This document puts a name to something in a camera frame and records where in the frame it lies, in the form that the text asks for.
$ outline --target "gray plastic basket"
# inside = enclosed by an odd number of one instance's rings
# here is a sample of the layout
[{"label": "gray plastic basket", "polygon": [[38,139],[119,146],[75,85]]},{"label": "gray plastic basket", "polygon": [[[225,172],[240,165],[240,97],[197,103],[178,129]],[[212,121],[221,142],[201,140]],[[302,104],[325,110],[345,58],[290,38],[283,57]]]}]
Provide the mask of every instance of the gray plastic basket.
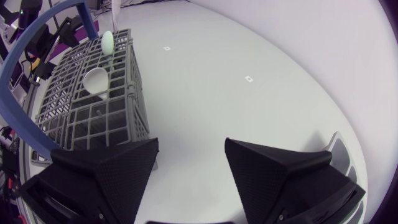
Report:
[{"label": "gray plastic basket", "polygon": [[[45,93],[37,125],[57,144],[84,150],[148,139],[141,76],[130,30],[114,36],[114,52],[103,55],[101,37],[87,41],[61,59]],[[83,77],[103,67],[109,75],[107,100],[89,94]]]}]

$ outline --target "plastic handle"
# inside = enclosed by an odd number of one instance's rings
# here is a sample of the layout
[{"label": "plastic handle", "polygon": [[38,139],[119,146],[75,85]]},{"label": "plastic handle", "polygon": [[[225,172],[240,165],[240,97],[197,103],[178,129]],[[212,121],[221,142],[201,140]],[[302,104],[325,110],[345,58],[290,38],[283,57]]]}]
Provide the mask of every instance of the plastic handle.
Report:
[{"label": "plastic handle", "polygon": [[46,159],[51,159],[50,151],[59,149],[60,146],[45,135],[36,124],[28,117],[24,110],[8,90],[8,83],[12,71],[16,66],[19,57],[23,53],[26,45],[33,35],[53,16],[69,7],[76,6],[83,25],[86,29],[88,38],[93,40],[98,37],[91,20],[90,12],[85,0],[67,0],[57,4],[48,11],[39,16],[19,37],[18,41],[12,47],[6,60],[0,68],[0,114],[8,125],[34,150]]}]

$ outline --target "small marker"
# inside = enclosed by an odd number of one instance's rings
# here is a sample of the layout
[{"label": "small marker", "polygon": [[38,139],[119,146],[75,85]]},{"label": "small marker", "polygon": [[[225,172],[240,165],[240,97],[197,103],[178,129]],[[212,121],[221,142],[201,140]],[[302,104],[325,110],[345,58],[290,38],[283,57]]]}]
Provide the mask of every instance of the small marker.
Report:
[{"label": "small marker", "polygon": [[244,77],[248,82],[253,82],[254,80],[250,76]]}]

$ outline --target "white curved wall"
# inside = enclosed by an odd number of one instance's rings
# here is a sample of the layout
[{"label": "white curved wall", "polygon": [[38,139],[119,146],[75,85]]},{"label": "white curved wall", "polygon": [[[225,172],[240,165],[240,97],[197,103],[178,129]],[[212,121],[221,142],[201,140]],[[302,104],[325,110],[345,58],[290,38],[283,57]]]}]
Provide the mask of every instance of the white curved wall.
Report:
[{"label": "white curved wall", "polygon": [[368,170],[365,221],[383,200],[398,163],[398,48],[378,1],[192,0],[282,49],[350,121]]}]

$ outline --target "white floor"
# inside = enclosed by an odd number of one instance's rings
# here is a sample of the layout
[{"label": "white floor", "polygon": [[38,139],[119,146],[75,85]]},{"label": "white floor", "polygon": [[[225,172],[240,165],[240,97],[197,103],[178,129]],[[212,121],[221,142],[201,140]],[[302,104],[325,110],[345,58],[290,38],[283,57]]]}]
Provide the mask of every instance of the white floor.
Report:
[{"label": "white floor", "polygon": [[[110,14],[98,20],[100,34],[112,30]],[[150,136],[160,145],[136,223],[245,222],[227,137],[310,152],[339,131],[367,189],[361,147],[343,113],[262,37],[188,2],[122,9],[118,26],[132,29]]]}]

